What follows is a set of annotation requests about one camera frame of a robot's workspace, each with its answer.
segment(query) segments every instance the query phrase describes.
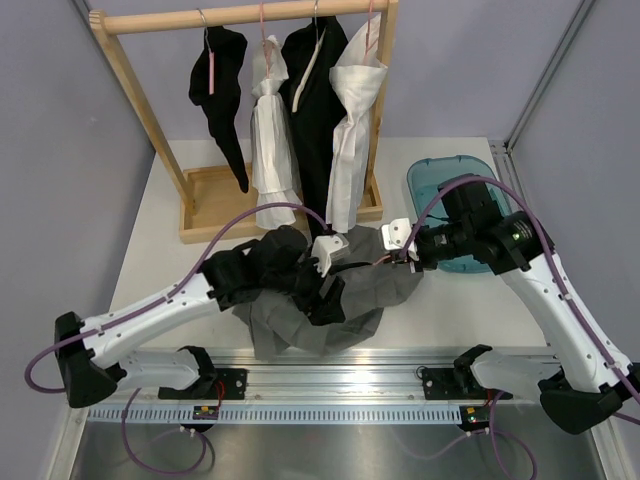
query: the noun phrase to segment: wooden rod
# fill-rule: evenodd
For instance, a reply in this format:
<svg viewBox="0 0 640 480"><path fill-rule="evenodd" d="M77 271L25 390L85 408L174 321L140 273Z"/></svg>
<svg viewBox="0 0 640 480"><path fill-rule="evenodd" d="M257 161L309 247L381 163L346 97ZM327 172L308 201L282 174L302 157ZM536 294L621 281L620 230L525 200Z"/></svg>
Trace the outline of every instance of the wooden rod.
<svg viewBox="0 0 640 480"><path fill-rule="evenodd" d="M176 161L176 157L173 155L173 151L171 151L169 142L167 142L162 128L160 128L158 119L151 109L151 105L142 90L138 77L136 77L136 74L129 63L129 59L124 53L122 45L118 41L118 37L111 36L106 33L104 28L105 18L107 17L102 10L92 10L89 14L91 30L98 40L100 47L102 47L102 51L107 57L116 77L118 77L120 85L122 85L122 88L138 115L140 122L142 122L142 125L149 136L149 140L151 140L151 144L156 149L158 156L169 172L169 176L171 177L171 180L173 180L173 184L178 190L185 208L191 214L195 214L196 207L193 198L193 188L191 187L191 184L187 182L187 179L180 169L180 165L178 165L178 162Z"/></svg>
<svg viewBox="0 0 640 480"><path fill-rule="evenodd" d="M314 0L265 3L264 19L273 21L310 18L314 16L315 3ZM387 10L389 3L390 0L373 0L373 10L375 12L384 12ZM369 0L319 0L317 14L319 17L326 17L368 11ZM259 5L207 8L202 9L202 13L209 27L258 23L260 21ZM186 10L182 12L105 17L104 26L109 35L122 35L125 33L201 28L203 24L198 10Z"/></svg>
<svg viewBox="0 0 640 480"><path fill-rule="evenodd" d="M391 66L393 44L396 39L396 20L398 19L398 0L389 0L388 8L382 12L380 19L380 36L378 38L378 60L387 67ZM389 72L384 80L376 103L371 109L371 138L369 139L369 163L365 176L365 192L371 187L373 169L376 165L378 155L378 141L380 140L380 127L382 125L382 114L384 113L384 100L387 96L387 84L389 82Z"/></svg>

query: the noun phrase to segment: perforated metal strip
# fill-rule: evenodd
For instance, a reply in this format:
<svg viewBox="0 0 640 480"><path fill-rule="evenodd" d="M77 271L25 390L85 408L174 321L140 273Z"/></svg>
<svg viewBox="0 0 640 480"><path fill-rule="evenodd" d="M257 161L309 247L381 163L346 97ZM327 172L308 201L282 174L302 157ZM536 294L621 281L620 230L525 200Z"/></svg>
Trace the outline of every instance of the perforated metal strip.
<svg viewBox="0 0 640 480"><path fill-rule="evenodd" d="M122 405L98 405L89 410L90 422L119 422ZM194 420L189 405L133 405L127 423L179 424L189 422L245 425L446 425L460 424L454 405L225 405L218 420Z"/></svg>

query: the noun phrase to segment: white table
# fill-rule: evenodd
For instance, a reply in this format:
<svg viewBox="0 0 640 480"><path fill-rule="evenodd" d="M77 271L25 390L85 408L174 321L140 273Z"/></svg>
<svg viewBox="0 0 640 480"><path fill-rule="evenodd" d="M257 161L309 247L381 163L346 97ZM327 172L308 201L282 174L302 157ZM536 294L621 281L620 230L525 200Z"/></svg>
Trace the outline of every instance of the white table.
<svg viewBox="0 0 640 480"><path fill-rule="evenodd" d="M250 159L248 142L242 142ZM172 142L182 168L224 162L210 141ZM375 174L384 204L384 222L416 215L409 197L406 173L417 160L467 154L495 169L485 138L381 139ZM118 279L112 308L121 308L179 280L195 263L205 244L184 245L178 238L178 194L162 163L151 169L129 247ZM229 249L246 239L222 241ZM354 351L376 352L460 351L485 343L515 347L525 354L548 353L542 332L519 299L493 274L428 272L402 305L387 308L376 335ZM199 345L209 349L235 349L250 354L247 327L230 312L211 315L147 344L176 349Z"/></svg>

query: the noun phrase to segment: black garment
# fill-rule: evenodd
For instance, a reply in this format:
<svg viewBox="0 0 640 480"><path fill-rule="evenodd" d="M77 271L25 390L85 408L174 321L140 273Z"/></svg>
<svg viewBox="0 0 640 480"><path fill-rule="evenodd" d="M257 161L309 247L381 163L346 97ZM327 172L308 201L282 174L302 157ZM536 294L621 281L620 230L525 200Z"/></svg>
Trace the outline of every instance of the black garment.
<svg viewBox="0 0 640 480"><path fill-rule="evenodd" d="M316 48L316 27L312 22L287 37L282 56L287 64L289 80L280 87L280 94L291 114L291 136L304 204L325 218L333 160L333 130L347 114L329 82L329 69L336 64L348 42L336 17L318 18L318 38L323 32L322 48L300 96L296 113L292 113L293 99ZM315 238L322 233L322 228L312 217L307 218L311 235Z"/></svg>
<svg viewBox="0 0 640 480"><path fill-rule="evenodd" d="M200 105L209 123L209 133L227 158L231 171L238 179L240 190L249 191L249 178L234 125L240 106L238 73L242 68L247 40L240 33L224 27L207 28L209 45L215 54L214 93L209 95L209 50L204 50L191 71L189 98Z"/></svg>

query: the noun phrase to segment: wooden clothes rack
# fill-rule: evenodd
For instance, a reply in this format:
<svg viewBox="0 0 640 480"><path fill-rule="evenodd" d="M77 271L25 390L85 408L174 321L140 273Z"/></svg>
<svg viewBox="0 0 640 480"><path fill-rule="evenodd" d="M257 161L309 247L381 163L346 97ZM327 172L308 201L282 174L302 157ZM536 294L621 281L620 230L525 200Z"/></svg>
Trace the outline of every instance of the wooden clothes rack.
<svg viewBox="0 0 640 480"><path fill-rule="evenodd" d="M317 10L315 7L316 2L313 0L267 3L263 5L264 20L308 18L316 14L318 17L323 17L366 13L369 12L370 0L319 0ZM395 36L398 0L373 0L373 10L382 13L378 59L389 66ZM251 188L247 194L242 193L227 166L182 171L118 40L118 35L203 28L203 17L209 27L258 23L260 22L260 6L246 5L202 9L202 15L198 10L119 17L109 17L102 10L92 10L89 14L91 29L95 37L180 194L182 200L180 238L184 243L211 240L232 218L254 207L258 194L254 188ZM372 108L369 162L365 195L358 209L359 222L382 219L383 206L373 174L373 167L378 149L386 89L387 82L385 81ZM251 178L250 167L251 165L248 164L249 178ZM304 215L297 214L296 216L298 217L296 226L304 227ZM228 236L245 237L261 233L263 230L256 226L255 216L251 216L237 224Z"/></svg>

